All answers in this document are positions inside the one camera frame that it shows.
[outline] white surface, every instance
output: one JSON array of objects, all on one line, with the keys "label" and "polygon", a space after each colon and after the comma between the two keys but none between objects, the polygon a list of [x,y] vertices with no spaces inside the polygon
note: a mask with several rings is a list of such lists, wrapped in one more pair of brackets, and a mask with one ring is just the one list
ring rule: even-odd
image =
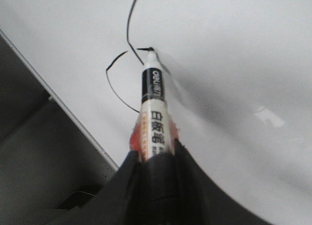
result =
[{"label": "white surface", "polygon": [[[137,114],[104,68],[128,49],[132,0],[0,0],[0,29],[80,128],[120,165]],[[312,0],[138,0],[136,47],[170,70],[169,112],[209,176],[281,225],[312,224]],[[141,65],[110,72],[139,109]]]}]

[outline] black label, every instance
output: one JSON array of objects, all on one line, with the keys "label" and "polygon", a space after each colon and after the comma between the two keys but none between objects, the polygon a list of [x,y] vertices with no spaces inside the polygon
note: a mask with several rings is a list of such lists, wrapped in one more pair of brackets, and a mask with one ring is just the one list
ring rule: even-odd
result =
[{"label": "black label", "polygon": [[142,103],[153,98],[164,101],[162,72],[158,68],[148,68],[142,74]]}]

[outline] marker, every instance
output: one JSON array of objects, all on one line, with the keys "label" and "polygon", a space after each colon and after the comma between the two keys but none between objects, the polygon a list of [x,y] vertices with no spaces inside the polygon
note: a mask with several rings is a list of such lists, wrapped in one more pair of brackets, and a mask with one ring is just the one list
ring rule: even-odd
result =
[{"label": "marker", "polygon": [[152,47],[142,72],[142,105],[130,149],[137,150],[142,162],[164,152],[174,154],[174,139],[178,133],[167,111],[163,68]]}]

